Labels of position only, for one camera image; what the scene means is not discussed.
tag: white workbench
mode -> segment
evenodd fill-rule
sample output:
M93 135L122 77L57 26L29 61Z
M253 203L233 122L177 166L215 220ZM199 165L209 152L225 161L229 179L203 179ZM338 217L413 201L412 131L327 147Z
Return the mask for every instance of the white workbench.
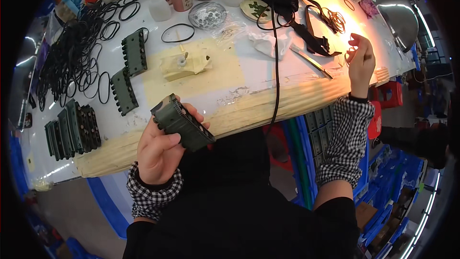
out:
M324 23L322 23L316 16L315 12L310 12L310 20L316 36L325 36L329 40L330 52L341 51L343 53L348 49L348 40L350 33L359 33L370 39L376 56L376 68L385 66L388 68L390 77L400 75L405 71L414 68L414 64L406 58L406 56L396 48L393 37L381 16L377 15L373 19L368 20L365 13L361 10L358 4L353 3L355 11L349 9L343 0L315 0L323 7L328 7L332 11L340 12L346 20L346 33L334 35ZM145 44L146 54L152 55L161 50L173 47L177 43L163 43L161 41L161 34L163 31L176 24L176 23L189 23L187 16L188 12L175 12L173 11L172 19L164 22L155 22L152 20L148 10L148 0L140 0L141 8L139 12L130 20L121 22L120 30L115 37L109 41L101 42L103 48L99 57L99 72L109 72L110 76L118 72L124 67L123 55L121 52L121 41L127 35L136 31L140 27L149 29L149 39ZM248 29L252 32L261 32L255 23L246 19L239 8L227 8L232 17L244 21L248 25ZM124 16L130 14L131 10L126 10ZM301 23L305 23L305 15L303 7L299 9L296 18ZM118 12L113 17L118 21ZM278 34L288 32L290 36L294 37L294 44L299 47L303 46L303 41L300 37L295 35L291 28L281 28ZM196 30L194 37L191 40L210 37L209 33L202 30ZM247 36L239 38L235 42L236 54L238 55L241 70L245 77L245 83L242 86L232 86L231 88L223 88L214 90L212 92L188 97L187 94L178 94L181 96L183 102L190 102L200 112L212 113L216 110L222 102L227 98L232 98L230 92L234 92L240 87L244 87L246 92L256 92L267 88L273 88L275 80L273 77L273 70L275 61L264 55L252 47L252 43ZM325 68L337 68L339 62L343 63L343 55L332 57L323 57L320 55L309 54L314 60L323 65ZM322 75L316 71L311 65L306 63L298 55L288 50L283 60L279 63L279 73L281 85L289 85L298 83L302 78L311 78L312 75ZM283 80L284 77L297 78L294 80ZM373 78L371 83L375 83L376 79ZM101 104L96 98L90 100L84 97L80 92L75 95L75 100L81 105L90 104L96 112L98 120L99 131L102 138L102 144L107 139L115 138L125 132L133 129L141 129L147 124L150 118L150 109L152 106L147 104L144 94L144 86L141 76L131 78L131 83L139 103L139 107L129 112L126 116L122 117L118 112L118 107L115 105L113 95L110 95L110 100L107 104ZM107 80L103 79L101 83L101 97L106 98ZM96 84L87 90L88 95L95 92ZM70 180L79 176L72 159L56 161L54 157L49 156L48 147L46 143L44 126L51 120L57 118L58 113L62 110L57 102L51 107L53 103L52 94L49 91L46 97L46 106L44 112L40 112L38 108L30 109L28 112L32 113L33 126L30 129L25 129L21 134L21 147L23 152L24 166L29 188L36 188L43 184L58 183Z

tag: floor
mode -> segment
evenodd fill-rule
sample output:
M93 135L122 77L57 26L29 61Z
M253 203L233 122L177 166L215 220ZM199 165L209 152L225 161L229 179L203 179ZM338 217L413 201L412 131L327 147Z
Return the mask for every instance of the floor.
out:
M415 107L406 86L402 91L404 105L382 111L384 126L413 127ZM381 147L371 149L369 158ZM296 196L295 181L289 171L272 166L270 181L288 200ZM64 239L74 237L88 252L104 259L122 257L126 241L117 237L105 219L85 179L64 182L50 191L38 192L37 200L43 215Z

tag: black and white checkered sleeve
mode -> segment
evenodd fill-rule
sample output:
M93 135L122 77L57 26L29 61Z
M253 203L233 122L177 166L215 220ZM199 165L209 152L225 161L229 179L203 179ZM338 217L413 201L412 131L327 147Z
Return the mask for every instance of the black and white checkered sleeve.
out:
M133 218L147 217L158 221L161 217L161 210L176 198L183 183L180 170L177 169L163 189L153 190L140 181L138 163L133 163L128 171L128 182L126 183L134 201L131 216Z
M318 187L334 180L345 180L356 187L362 175L358 164L366 152L367 129L374 113L375 107L369 101L359 103L348 96L337 99L332 139L316 173Z

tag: right hand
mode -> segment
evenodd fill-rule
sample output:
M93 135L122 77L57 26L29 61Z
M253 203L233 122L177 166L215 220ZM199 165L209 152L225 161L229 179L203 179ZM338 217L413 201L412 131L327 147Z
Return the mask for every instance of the right hand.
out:
M369 39L352 33L353 40L348 41L357 50L347 51L349 63L348 75L351 82L351 95L357 98L367 98L369 82L375 68L375 56Z
M198 122L203 122L203 115L189 103L182 104ZM209 122L203 123L208 129ZM166 183L179 166L185 148L179 144L180 134L166 135L164 130L158 129L158 124L150 118L147 127L138 143L139 177L144 183L159 185Z

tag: white tissue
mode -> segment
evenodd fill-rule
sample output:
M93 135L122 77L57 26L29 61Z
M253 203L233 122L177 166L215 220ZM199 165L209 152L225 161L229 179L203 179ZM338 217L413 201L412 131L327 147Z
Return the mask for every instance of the white tissue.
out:
M274 58L275 57L275 37L269 34L253 33L248 35L249 39L253 42L253 46L258 51ZM292 38L286 34L278 36L278 58L282 60L284 54L289 49L292 43Z

